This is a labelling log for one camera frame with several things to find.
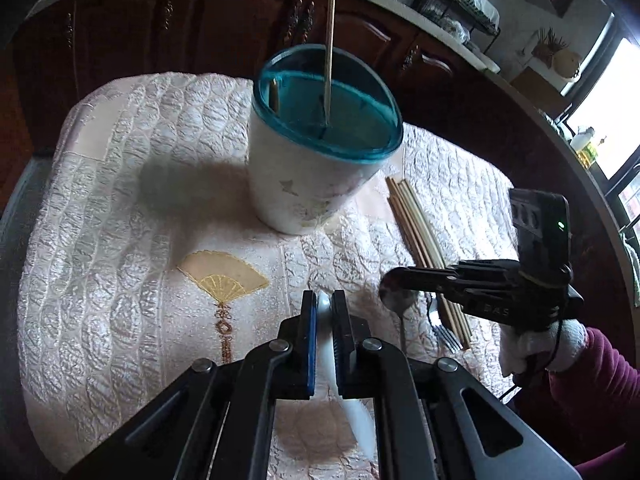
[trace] quilted tablecloth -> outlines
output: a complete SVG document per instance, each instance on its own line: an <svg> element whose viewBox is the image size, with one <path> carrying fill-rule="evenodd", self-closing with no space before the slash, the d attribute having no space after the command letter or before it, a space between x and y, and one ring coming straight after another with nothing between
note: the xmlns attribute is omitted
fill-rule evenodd
<svg viewBox="0 0 640 480"><path fill-rule="evenodd" d="M448 264L516 258L508 179L485 161L406 124L386 168L322 230L280 235L248 203L252 83L164 73L114 81L69 113L18 306L24 399L44 454L68 470L198 357L222 362L216 301L177 266L201 250L252 266L268 286L229 303L226 359L273 338L305 289L346 292L373 335L398 343L398 319L378 299L387 270L412 260L386 205L384 176L415 187ZM455 358L493 393L510 386L499 329L469 319L472 348ZM424 303L405 321L408 355L446 354ZM308 402L278 402L269 475L377 477L318 378Z"/></svg>

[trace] fork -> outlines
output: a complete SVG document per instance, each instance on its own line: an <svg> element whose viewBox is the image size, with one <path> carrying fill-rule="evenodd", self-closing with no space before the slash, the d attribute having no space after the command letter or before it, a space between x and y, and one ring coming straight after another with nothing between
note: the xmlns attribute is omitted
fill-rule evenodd
<svg viewBox="0 0 640 480"><path fill-rule="evenodd" d="M462 345L456 335L444 326L440 320L440 314L438 314L438 300L435 294L432 292L425 292L424 294L428 304L427 317L436 338L442 341L447 349L449 349L453 354L461 351Z"/></svg>

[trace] screw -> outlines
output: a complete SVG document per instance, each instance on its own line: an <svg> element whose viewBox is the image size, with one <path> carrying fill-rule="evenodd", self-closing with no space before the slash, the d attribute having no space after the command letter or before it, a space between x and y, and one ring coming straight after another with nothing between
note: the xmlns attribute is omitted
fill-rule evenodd
<svg viewBox="0 0 640 480"><path fill-rule="evenodd" d="M365 350L371 350L372 352L376 352L382 348L382 343L380 342L380 339L369 337L362 342L362 347Z"/></svg>
<svg viewBox="0 0 640 480"><path fill-rule="evenodd" d="M458 369L458 363L450 357L443 357L438 359L438 368L443 372L452 373Z"/></svg>
<svg viewBox="0 0 640 480"><path fill-rule="evenodd" d="M289 343L284 339L273 339L269 342L269 348L274 352L285 352L289 349Z"/></svg>
<svg viewBox="0 0 640 480"><path fill-rule="evenodd" d="M208 372L211 370L213 366L213 362L206 357L201 357L200 359L196 359L191 364L191 370L196 372L197 374L203 374L204 372Z"/></svg>

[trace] hand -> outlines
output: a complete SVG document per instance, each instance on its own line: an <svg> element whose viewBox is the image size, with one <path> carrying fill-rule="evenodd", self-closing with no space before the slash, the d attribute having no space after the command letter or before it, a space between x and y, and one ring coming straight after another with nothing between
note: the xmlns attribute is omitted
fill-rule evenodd
<svg viewBox="0 0 640 480"><path fill-rule="evenodd" d="M521 374L527 369L526 358L548 352L556 347L558 322L546 332L525 332L517 335L512 326L500 325L500 368L502 376ZM562 332L556 357L546 367L550 372L564 372L574 364L587 346L587 329L577 319L562 322Z"/></svg>

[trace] bundle of chopsticks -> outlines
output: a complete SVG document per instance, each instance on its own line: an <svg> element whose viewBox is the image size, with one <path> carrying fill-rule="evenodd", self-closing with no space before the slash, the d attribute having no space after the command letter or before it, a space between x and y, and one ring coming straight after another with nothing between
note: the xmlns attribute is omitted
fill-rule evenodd
<svg viewBox="0 0 640 480"><path fill-rule="evenodd" d="M396 182L391 177L386 178L389 188L389 205L396 216L396 221L404 237L404 243L414 258L417 267L430 269L444 269L445 263L438 247L424 211L418 202L411 184L406 180ZM440 315L445 319L451 331L462 344L463 349L469 348L471 330L462 308L457 303L451 303L446 298L440 298L444 312Z"/></svg>

